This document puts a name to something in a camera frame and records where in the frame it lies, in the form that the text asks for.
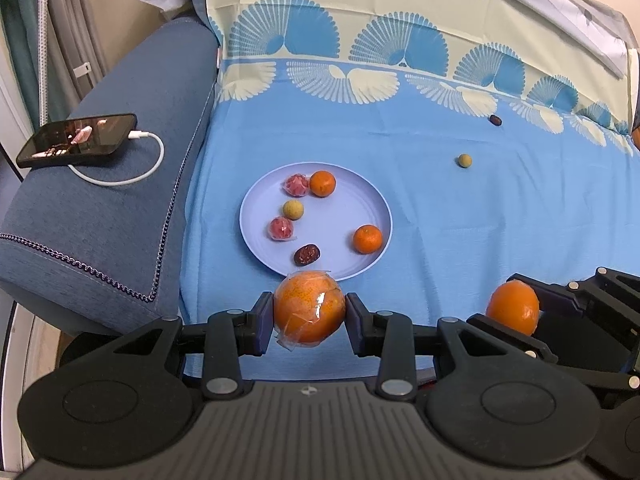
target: phone screen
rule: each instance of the phone screen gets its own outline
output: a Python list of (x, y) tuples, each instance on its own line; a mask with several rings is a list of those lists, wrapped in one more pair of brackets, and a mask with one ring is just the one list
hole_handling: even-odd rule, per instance
[(87, 117), (47, 123), (24, 145), (18, 165), (29, 162), (55, 164), (55, 158), (113, 153), (136, 125), (133, 114)]

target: red candy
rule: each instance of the red candy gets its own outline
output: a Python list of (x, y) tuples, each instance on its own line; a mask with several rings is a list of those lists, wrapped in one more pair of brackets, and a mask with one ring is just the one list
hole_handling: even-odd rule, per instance
[(293, 236), (293, 222), (284, 216), (276, 216), (269, 224), (269, 236), (273, 240), (289, 240)]
[(282, 184), (284, 191), (291, 196), (305, 196), (309, 192), (309, 179), (303, 174), (291, 175)]

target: sofa piping trim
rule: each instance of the sofa piping trim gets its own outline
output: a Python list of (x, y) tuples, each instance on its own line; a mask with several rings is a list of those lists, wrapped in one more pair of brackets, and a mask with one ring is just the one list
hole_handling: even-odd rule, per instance
[(128, 286), (125, 286), (117, 282), (113, 278), (110, 278), (105, 273), (100, 272), (100, 270), (94, 269), (91, 265), (88, 265), (84, 262), (80, 262), (75, 258), (68, 256), (65, 253), (55, 251), (51, 248), (48, 248), (45, 245), (39, 244), (37, 242), (33, 242), (28, 238), (23, 238), (21, 236), (11, 235), (7, 233), (0, 233), (0, 240), (9, 240), (11, 242), (17, 242), (19, 244), (27, 246), (30, 249), (34, 249), (34, 250), (40, 251), (41, 253), (45, 253), (66, 264), (69, 264), (69, 265), (72, 265), (73, 267), (84, 270), (84, 272), (88, 272), (90, 275), (95, 276), (100, 280), (103, 280), (108, 285), (111, 285), (112, 287), (117, 288), (118, 290), (120, 290), (121, 292), (124, 292), (125, 294), (129, 294), (130, 296), (136, 298), (137, 300), (144, 301), (145, 303), (151, 303), (153, 300), (155, 300), (156, 295), (158, 294), (158, 286), (160, 284), (160, 271), (162, 269), (162, 258), (164, 257), (164, 245), (166, 242), (167, 233), (169, 231), (169, 222), (171, 221), (171, 216), (174, 212), (175, 199), (176, 199), (176, 196), (178, 195), (178, 187), (180, 186), (182, 172), (184, 171), (184, 167), (187, 163), (187, 158), (191, 153), (191, 148), (193, 147), (193, 141), (195, 140), (196, 134), (198, 133), (198, 129), (200, 128), (200, 123), (202, 122), (204, 113), (207, 110), (207, 105), (209, 104), (211, 93), (213, 92), (214, 88), (215, 88), (215, 84), (209, 90), (209, 94), (207, 95), (207, 100), (204, 103), (204, 107), (202, 109), (200, 119), (198, 120), (198, 124), (196, 125), (195, 131), (191, 136), (191, 140), (187, 147), (187, 152), (185, 153), (184, 158), (182, 159), (182, 163), (180, 164), (178, 177), (175, 179), (175, 182), (174, 182), (174, 190), (171, 195), (171, 202), (169, 202), (169, 209), (167, 210), (166, 217), (164, 218), (164, 224), (162, 226), (162, 235), (160, 237), (160, 245), (158, 246), (158, 256), (156, 257), (156, 270), (154, 271), (154, 280), (151, 286), (151, 292), (149, 294), (142, 294), (140, 292), (137, 292), (132, 288), (129, 288)]

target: candy wrapper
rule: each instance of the candy wrapper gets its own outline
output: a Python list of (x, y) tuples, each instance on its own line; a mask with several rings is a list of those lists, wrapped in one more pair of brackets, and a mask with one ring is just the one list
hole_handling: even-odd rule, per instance
[(289, 196), (296, 198), (305, 196), (309, 193), (309, 179), (301, 173), (291, 175), (282, 183), (282, 189)]
[(322, 270), (290, 274), (274, 295), (273, 320), (278, 343), (289, 350), (319, 345), (338, 330), (344, 314), (344, 294)]
[(285, 242), (295, 240), (293, 236), (293, 222), (284, 216), (276, 216), (267, 226), (267, 232), (272, 240)]

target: plate rim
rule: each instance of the plate rim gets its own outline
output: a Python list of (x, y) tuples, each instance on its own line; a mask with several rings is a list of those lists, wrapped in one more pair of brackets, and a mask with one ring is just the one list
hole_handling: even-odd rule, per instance
[(380, 254), (378, 255), (378, 257), (373, 260), (368, 266), (366, 266), (364, 269), (359, 270), (358, 272), (354, 272), (353, 274), (350, 274), (349, 276), (345, 276), (343, 278), (339, 278), (336, 279), (332, 276), (332, 278), (336, 281), (336, 282), (343, 282), (344, 280), (348, 280), (350, 278), (354, 278), (355, 276), (358, 276), (360, 274), (362, 274), (363, 272), (365, 272), (366, 270), (369, 270), (371, 267), (373, 267), (376, 263), (378, 263), (378, 261), (380, 260), (380, 258), (382, 258), (382, 256), (386, 253), (386, 249), (389, 247), (389, 244), (391, 243), (391, 237), (393, 235), (394, 232), (394, 217), (391, 214), (391, 208), (389, 207), (388, 202), (386, 201), (385, 196), (380, 193), (380, 190), (371, 183), (371, 181), (369, 181), (369, 179), (363, 177), (361, 174), (356, 173), (353, 170), (350, 170), (349, 168), (345, 168), (343, 166), (339, 166), (338, 164), (331, 164), (330, 162), (316, 162), (316, 161), (305, 161), (305, 162), (292, 162), (290, 164), (284, 164), (283, 166), (280, 166), (278, 168), (274, 168), (271, 171), (268, 171), (267, 173), (265, 173), (263, 176), (261, 176), (260, 178), (258, 178), (258, 180), (256, 180), (254, 182), (254, 184), (247, 190), (247, 192), (244, 194), (244, 198), (242, 199), (242, 203), (240, 204), (240, 212), (238, 215), (238, 224), (240, 227), (240, 234), (242, 235), (242, 240), (244, 241), (244, 244), (247, 246), (247, 248), (251, 251), (251, 254), (261, 263), (263, 264), (265, 267), (267, 267), (267, 269), (272, 270), (273, 272), (275, 272), (276, 274), (280, 275), (280, 276), (284, 276), (285, 278), (288, 276), (288, 274), (283, 274), (279, 271), (277, 271), (276, 269), (273, 269), (273, 267), (269, 266), (268, 264), (266, 264), (260, 256), (258, 256), (255, 251), (252, 249), (252, 247), (249, 245), (248, 241), (246, 240), (246, 236), (244, 234), (244, 229), (242, 228), (242, 212), (244, 211), (244, 203), (246, 202), (247, 197), (251, 194), (252, 190), (254, 190), (254, 187), (256, 187), (261, 181), (263, 181), (265, 178), (267, 178), (271, 173), (275, 173), (276, 171), (280, 171), (283, 170), (284, 168), (290, 168), (292, 166), (299, 166), (301, 164), (319, 164), (321, 166), (331, 166), (332, 168), (339, 168), (340, 170), (344, 170), (344, 171), (348, 171), (349, 173), (353, 173), (355, 176), (361, 178), (362, 180), (364, 180), (367, 184), (369, 184), (375, 191), (376, 193), (380, 196), (380, 198), (382, 199), (382, 202), (385, 204), (386, 207), (386, 212), (389, 215), (389, 236), (386, 240), (385, 246), (383, 247), (383, 249), (380, 251)]

